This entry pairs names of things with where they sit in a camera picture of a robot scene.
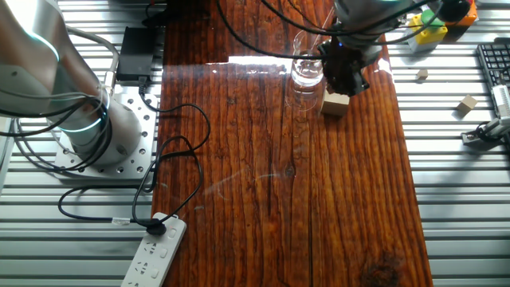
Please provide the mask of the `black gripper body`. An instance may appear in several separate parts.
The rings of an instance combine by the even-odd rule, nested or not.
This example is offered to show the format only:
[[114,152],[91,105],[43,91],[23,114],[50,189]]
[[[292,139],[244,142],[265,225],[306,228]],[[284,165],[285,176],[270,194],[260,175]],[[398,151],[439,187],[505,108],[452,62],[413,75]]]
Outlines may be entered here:
[[341,73],[357,73],[363,69],[363,55],[339,41],[338,37],[320,43],[320,54],[325,76],[338,76]]

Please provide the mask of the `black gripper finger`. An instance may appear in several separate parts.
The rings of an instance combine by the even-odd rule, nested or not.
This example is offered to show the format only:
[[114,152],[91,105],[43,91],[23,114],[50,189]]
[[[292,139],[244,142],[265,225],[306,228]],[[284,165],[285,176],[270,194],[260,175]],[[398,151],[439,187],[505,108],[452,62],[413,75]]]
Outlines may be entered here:
[[345,75],[344,74],[325,74],[328,92],[346,92],[345,88]]
[[354,73],[345,80],[346,94],[355,96],[369,89],[369,83],[362,73]]

